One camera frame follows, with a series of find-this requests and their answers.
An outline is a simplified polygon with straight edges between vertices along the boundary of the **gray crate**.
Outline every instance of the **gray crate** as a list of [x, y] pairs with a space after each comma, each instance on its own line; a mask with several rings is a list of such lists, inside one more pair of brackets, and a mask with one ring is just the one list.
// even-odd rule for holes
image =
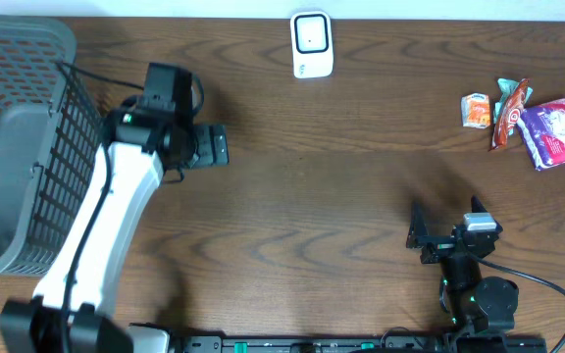
[[0, 274], [45, 274], [90, 182], [99, 114], [63, 24], [0, 16]]

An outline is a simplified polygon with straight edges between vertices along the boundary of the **brown wooden tabletop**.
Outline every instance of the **brown wooden tabletop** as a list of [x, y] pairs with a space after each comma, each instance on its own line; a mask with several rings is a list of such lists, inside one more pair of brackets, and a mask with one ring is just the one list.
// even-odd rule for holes
[[[499, 77], [530, 77], [528, 106], [565, 97], [565, 24], [334, 21], [333, 74], [299, 80], [288, 21], [64, 21], [84, 69], [139, 83], [151, 61], [197, 72], [198, 121], [228, 129], [229, 166], [188, 172], [145, 209], [120, 324], [228, 335], [448, 327], [439, 266], [404, 247], [409, 208], [422, 200], [431, 229], [449, 233], [472, 194], [505, 228], [488, 258], [565, 287], [565, 165], [536, 172], [518, 136], [489, 153], [491, 130], [460, 118], [462, 96], [498, 99]], [[102, 110], [132, 94], [87, 83]], [[513, 332], [552, 348], [564, 297], [483, 272], [519, 285]], [[35, 284], [0, 277], [0, 311]]]

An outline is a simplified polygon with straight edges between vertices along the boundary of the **white wall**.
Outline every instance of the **white wall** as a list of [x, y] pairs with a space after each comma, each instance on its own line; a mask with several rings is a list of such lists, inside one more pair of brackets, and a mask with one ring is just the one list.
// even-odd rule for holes
[[0, 14], [288, 19], [565, 21], [565, 0], [0, 0]]

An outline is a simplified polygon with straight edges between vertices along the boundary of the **teal wrapper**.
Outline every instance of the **teal wrapper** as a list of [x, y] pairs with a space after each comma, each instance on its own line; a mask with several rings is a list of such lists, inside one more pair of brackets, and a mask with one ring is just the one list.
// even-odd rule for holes
[[[516, 87], [518, 87], [518, 81], [512, 80], [512, 79], [507, 79], [507, 78], [499, 78], [498, 79], [498, 88], [500, 88], [500, 92], [502, 92], [502, 96], [500, 97], [500, 100], [498, 102], [496, 102], [494, 104], [494, 123], [496, 124], [496, 122], [498, 121], [498, 115], [500, 114], [500, 109], [502, 108], [503, 104], [505, 104], [505, 101], [507, 100], [507, 98], [509, 97], [509, 95], [516, 90]], [[531, 93], [533, 93], [533, 89], [532, 88], [527, 88], [527, 97], [525, 99], [525, 105], [527, 105], [527, 101], [529, 101], [529, 97], [531, 97]], [[509, 131], [509, 135], [511, 136], [512, 134], [514, 134], [514, 129], [512, 128], [511, 131]]]

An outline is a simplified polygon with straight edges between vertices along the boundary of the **purple package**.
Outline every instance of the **purple package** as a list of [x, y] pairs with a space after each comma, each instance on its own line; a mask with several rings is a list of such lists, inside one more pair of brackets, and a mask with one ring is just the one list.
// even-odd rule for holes
[[565, 163], [565, 98], [525, 109], [517, 127], [536, 170]]

